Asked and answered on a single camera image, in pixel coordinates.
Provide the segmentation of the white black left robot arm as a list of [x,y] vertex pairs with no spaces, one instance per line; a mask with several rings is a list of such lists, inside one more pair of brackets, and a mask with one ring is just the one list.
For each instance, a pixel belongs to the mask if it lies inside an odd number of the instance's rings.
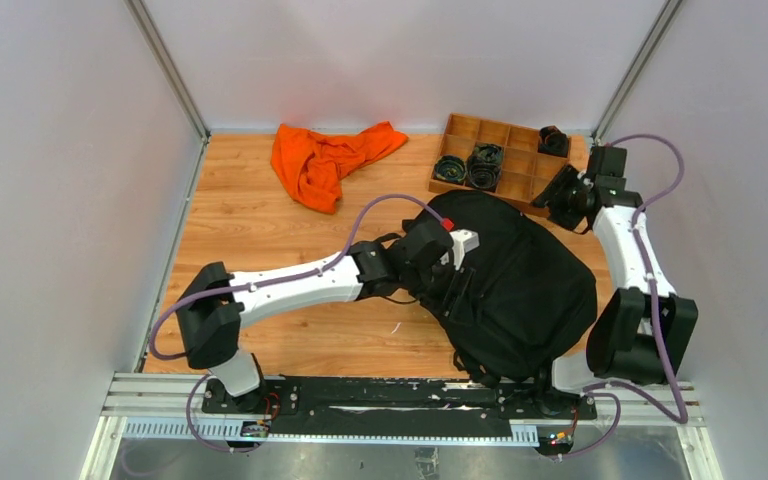
[[239,344],[242,329],[319,304],[386,298],[398,290],[419,298],[431,280],[461,271],[480,244],[477,232],[448,220],[415,222],[403,234],[358,241],[321,260],[259,272],[202,268],[173,309],[189,367],[218,381],[219,397],[240,413],[273,399],[256,357]]

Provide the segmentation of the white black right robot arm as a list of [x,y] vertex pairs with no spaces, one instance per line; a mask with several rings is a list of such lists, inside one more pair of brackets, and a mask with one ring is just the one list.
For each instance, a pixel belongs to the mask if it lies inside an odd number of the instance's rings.
[[594,396],[610,387],[645,399],[678,424],[690,415],[677,372],[698,320],[694,300],[680,296],[667,279],[648,235],[650,200],[627,188],[627,152],[594,146],[587,167],[563,167],[536,197],[555,225],[593,234],[604,252],[613,294],[593,324],[583,352],[561,357],[552,378],[531,390],[531,403],[556,417],[571,393]]

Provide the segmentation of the black student backpack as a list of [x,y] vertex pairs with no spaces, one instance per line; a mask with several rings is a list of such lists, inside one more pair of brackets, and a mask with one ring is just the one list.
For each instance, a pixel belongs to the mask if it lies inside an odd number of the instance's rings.
[[524,382],[570,350],[595,322],[591,270],[542,225],[509,203],[474,190],[435,196],[403,229],[437,217],[478,233],[463,266],[475,269],[473,318],[435,318],[457,370],[487,387]]

